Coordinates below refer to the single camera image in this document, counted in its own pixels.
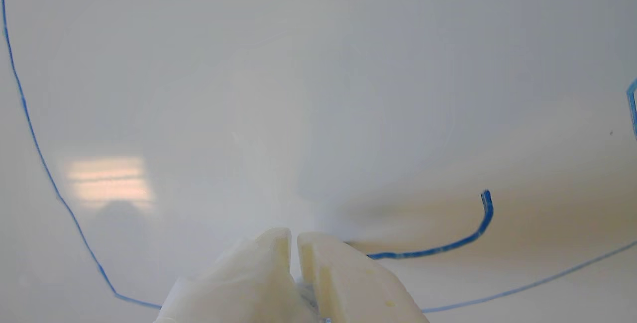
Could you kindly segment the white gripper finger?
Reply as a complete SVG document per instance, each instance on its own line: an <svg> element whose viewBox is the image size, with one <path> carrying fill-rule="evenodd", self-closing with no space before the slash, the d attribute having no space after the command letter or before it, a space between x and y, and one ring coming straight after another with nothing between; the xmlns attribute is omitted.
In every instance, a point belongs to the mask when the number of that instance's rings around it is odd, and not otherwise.
<svg viewBox="0 0 637 323"><path fill-rule="evenodd" d="M290 273L291 232L241 240L209 268L179 278L157 323L317 323Z"/></svg>
<svg viewBox="0 0 637 323"><path fill-rule="evenodd" d="M396 275L337 237L301 233L298 253L318 310L332 323L428 322Z"/></svg>

